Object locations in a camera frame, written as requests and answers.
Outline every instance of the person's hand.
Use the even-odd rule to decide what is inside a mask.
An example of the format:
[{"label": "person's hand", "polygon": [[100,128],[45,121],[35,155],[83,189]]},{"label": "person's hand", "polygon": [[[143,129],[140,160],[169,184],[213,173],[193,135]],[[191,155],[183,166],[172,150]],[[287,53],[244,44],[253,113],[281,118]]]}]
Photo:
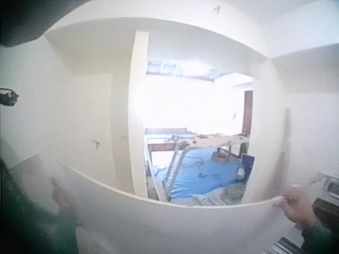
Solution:
[{"label": "person's hand", "polygon": [[60,210],[72,210],[73,203],[67,194],[59,187],[54,178],[51,179],[51,183],[53,186],[52,198],[58,204]]},{"label": "person's hand", "polygon": [[310,229],[317,223],[312,204],[306,193],[300,188],[292,188],[286,191],[279,206],[290,221],[303,229]]}]

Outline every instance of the wooden board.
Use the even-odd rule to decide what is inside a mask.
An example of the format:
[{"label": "wooden board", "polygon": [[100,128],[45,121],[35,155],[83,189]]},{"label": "wooden board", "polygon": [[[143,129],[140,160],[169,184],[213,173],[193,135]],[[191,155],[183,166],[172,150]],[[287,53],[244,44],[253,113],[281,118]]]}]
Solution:
[{"label": "wooden board", "polygon": [[188,207],[130,195],[61,165],[83,226],[117,253],[260,253],[293,227],[274,198],[253,204]]}]

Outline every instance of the hand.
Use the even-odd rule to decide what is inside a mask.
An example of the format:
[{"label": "hand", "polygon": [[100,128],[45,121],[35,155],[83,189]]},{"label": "hand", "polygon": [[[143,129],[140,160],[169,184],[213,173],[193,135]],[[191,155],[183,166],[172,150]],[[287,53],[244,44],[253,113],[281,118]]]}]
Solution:
[{"label": "hand", "polygon": [[51,179],[51,183],[53,186],[52,198],[58,204],[60,210],[72,210],[74,206],[67,194],[59,187],[54,178]]},{"label": "hand", "polygon": [[306,193],[300,188],[292,188],[286,191],[279,206],[290,221],[303,229],[312,228],[318,221],[313,212],[311,202],[308,200]]}]

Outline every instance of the white ceiling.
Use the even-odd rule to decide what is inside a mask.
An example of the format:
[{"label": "white ceiling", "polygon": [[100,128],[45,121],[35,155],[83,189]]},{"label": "white ceiling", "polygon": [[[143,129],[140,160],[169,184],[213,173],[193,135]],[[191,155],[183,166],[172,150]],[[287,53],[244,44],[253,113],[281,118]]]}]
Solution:
[{"label": "white ceiling", "polygon": [[149,31],[148,60],[199,61],[222,72],[248,74],[249,60],[262,55],[220,34],[182,23],[119,18],[83,22],[53,30],[49,41],[77,59],[131,54],[135,31]]},{"label": "white ceiling", "polygon": [[317,0],[223,0],[263,23]]}]

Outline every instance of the green sleeve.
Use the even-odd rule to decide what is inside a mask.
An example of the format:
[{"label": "green sleeve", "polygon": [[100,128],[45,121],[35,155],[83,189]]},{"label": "green sleeve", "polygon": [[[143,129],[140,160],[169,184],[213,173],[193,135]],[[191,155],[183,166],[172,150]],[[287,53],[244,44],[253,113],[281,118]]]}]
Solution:
[{"label": "green sleeve", "polygon": [[78,254],[76,217],[72,211],[60,211],[53,240],[53,254]]},{"label": "green sleeve", "polygon": [[305,240],[302,250],[309,254],[329,253],[335,241],[330,229],[319,221],[313,228],[304,230],[302,236]]}]

